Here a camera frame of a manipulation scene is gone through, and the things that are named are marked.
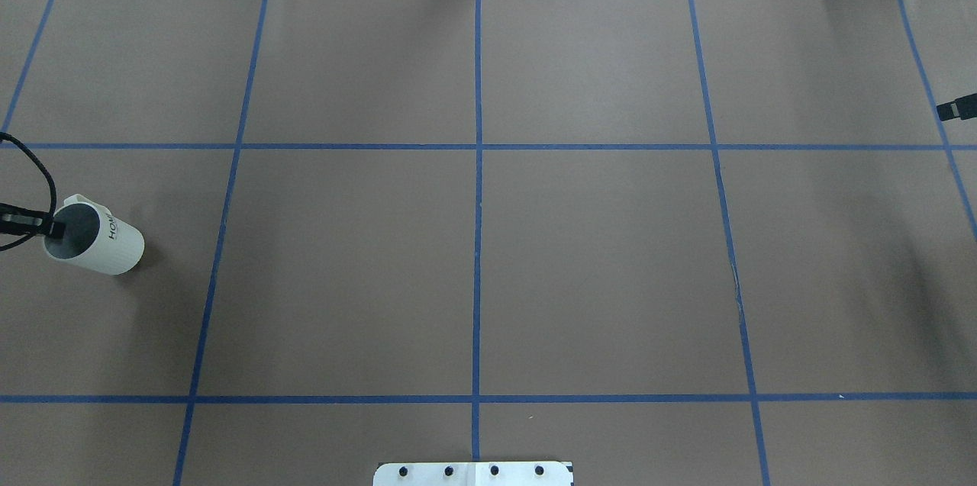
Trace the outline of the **white ribbed HOME mug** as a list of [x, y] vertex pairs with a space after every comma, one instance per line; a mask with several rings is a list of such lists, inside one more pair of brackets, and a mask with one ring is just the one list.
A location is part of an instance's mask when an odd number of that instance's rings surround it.
[[146, 243], [139, 229], [81, 194], [69, 196], [53, 215], [64, 227], [60, 238], [46, 237], [44, 252], [55, 261], [109, 276], [133, 269]]

